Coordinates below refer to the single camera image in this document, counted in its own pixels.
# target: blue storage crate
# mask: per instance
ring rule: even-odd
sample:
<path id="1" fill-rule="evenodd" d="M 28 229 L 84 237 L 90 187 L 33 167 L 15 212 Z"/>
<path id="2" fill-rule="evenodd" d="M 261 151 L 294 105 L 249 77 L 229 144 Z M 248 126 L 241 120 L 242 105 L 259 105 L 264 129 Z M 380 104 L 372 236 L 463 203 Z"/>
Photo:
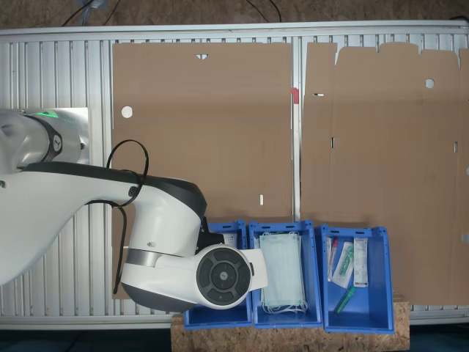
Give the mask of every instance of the blue storage crate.
<path id="1" fill-rule="evenodd" d="M 246 225 L 243 220 L 225 224 L 209 224 L 210 231 L 217 233 L 236 233 L 238 249 L 247 249 Z M 230 309 L 212 309 L 201 304 L 184 312 L 186 330 L 238 328 L 252 326 L 251 293 L 244 301 Z"/>
<path id="2" fill-rule="evenodd" d="M 264 232 L 291 232 L 301 235 L 301 265 L 308 310 L 306 313 L 285 312 L 270 314 L 264 312 L 261 290 L 252 292 L 254 328 L 317 328 L 322 326 L 320 286 L 318 280 L 313 223 L 309 220 L 289 224 L 249 224 L 249 247 L 254 248 L 254 239 Z"/>
<path id="3" fill-rule="evenodd" d="M 391 283 L 391 258 L 388 233 L 384 227 L 373 229 L 330 228 L 322 225 L 314 229 L 320 271 L 324 330 L 330 332 L 364 332 L 371 334 L 394 333 L 393 288 Z M 336 269 L 345 241 L 368 238 L 368 287 L 356 287 L 355 294 L 344 310 L 336 315 L 334 310 L 346 289 L 328 281 L 328 254 L 326 237 L 337 237 Z M 349 288 L 353 286 L 353 274 Z"/>

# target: cardboard sheet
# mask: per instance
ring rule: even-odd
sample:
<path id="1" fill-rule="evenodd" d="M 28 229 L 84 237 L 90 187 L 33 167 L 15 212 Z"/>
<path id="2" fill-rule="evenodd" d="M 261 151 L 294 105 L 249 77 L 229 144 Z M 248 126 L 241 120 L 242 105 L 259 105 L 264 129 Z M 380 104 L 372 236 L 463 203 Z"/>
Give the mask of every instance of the cardboard sheet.
<path id="1" fill-rule="evenodd" d="M 138 140 L 149 175 L 200 187 L 209 222 L 291 221 L 290 101 L 289 44 L 114 45 L 114 145 Z M 121 115 L 125 106 L 131 118 Z M 142 172 L 144 154 L 124 144 L 112 166 Z M 121 228 L 113 213 L 114 273 Z"/>
<path id="2" fill-rule="evenodd" d="M 386 43 L 343 48 L 335 65 L 335 43 L 308 46 L 301 217 L 387 227 L 394 290 L 412 304 L 469 304 L 468 51 L 460 56 L 461 70 L 454 52 Z"/>

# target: green syringe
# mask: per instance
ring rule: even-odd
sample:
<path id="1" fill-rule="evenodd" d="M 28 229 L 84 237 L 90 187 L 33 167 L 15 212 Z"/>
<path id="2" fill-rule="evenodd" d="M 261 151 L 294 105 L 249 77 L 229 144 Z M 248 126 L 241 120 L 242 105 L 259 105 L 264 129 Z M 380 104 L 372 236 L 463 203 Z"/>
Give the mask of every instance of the green syringe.
<path id="1" fill-rule="evenodd" d="M 337 308 L 335 310 L 336 314 L 339 314 L 342 310 L 344 310 L 345 306 L 349 302 L 349 300 L 352 298 L 353 294 L 355 293 L 355 288 L 351 287 L 345 294 L 344 297 L 340 300 L 339 304 L 337 305 Z"/>

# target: surgical face mask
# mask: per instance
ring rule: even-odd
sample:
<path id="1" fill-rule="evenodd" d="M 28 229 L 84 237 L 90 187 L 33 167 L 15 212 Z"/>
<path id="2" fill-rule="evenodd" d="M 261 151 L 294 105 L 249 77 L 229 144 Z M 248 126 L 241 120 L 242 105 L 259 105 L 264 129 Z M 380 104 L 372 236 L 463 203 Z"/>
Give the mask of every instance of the surgical face mask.
<path id="1" fill-rule="evenodd" d="M 269 284 L 263 292 L 263 304 L 269 312 L 280 312 L 276 311 L 276 308 L 282 306 L 304 307 L 306 305 L 299 237 L 294 232 L 259 236 L 259 244 L 264 254 L 269 277 Z"/>

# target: aluminum frame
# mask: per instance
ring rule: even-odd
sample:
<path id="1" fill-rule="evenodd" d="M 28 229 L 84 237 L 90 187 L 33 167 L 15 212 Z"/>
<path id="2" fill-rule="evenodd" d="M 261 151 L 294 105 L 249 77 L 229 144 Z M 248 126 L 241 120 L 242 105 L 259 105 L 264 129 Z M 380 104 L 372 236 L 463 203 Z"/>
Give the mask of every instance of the aluminum frame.
<path id="1" fill-rule="evenodd" d="M 414 43 L 419 50 L 469 48 L 464 21 L 369 21 L 210 26 L 122 26 L 0 31 L 0 108 L 87 107 L 90 163 L 111 151 L 114 43 L 291 43 L 292 218 L 300 218 L 300 154 L 307 43 L 371 46 Z M 31 270 L 0 289 L 0 329 L 168 328 L 171 315 L 111 297 L 111 217 L 83 207 Z M 469 306 L 410 307 L 411 324 L 468 322 Z"/>

